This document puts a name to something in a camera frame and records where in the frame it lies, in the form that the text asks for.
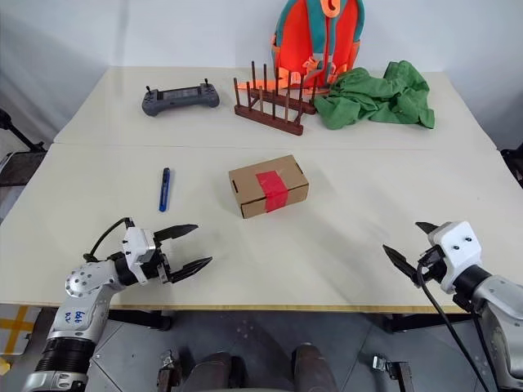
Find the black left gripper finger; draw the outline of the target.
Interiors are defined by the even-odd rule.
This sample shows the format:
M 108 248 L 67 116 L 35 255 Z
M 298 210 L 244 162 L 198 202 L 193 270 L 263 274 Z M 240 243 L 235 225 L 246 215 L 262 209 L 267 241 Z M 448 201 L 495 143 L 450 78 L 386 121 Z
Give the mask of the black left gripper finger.
M 192 261 L 186 265 L 183 265 L 178 271 L 172 272 L 168 275 L 168 281 L 172 284 L 178 283 L 185 280 L 202 270 L 212 261 L 212 257 L 205 257 L 196 261 Z
M 168 239 L 180 238 L 187 235 L 195 229 L 198 229 L 198 225 L 194 224 L 185 224 L 185 225 L 174 225 L 167 227 L 166 229 L 161 229 L 154 232 L 154 241 L 156 243 L 162 243 Z

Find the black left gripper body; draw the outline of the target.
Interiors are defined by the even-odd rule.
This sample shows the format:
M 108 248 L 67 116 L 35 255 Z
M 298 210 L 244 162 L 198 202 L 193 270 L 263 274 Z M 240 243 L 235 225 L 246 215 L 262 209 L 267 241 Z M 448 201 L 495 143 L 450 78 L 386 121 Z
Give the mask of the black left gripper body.
M 159 278 L 161 283 L 170 282 L 171 267 L 161 247 L 162 243 L 154 241 L 155 249 L 142 258 L 141 270 L 147 279 Z

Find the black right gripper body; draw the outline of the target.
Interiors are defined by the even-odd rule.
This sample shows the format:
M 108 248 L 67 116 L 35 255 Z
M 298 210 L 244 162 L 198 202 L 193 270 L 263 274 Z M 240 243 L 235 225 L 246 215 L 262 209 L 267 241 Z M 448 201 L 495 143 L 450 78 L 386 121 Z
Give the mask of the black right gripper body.
M 426 250 L 418 260 L 417 280 L 419 286 L 431 280 L 441 283 L 446 273 L 445 253 L 439 245 Z

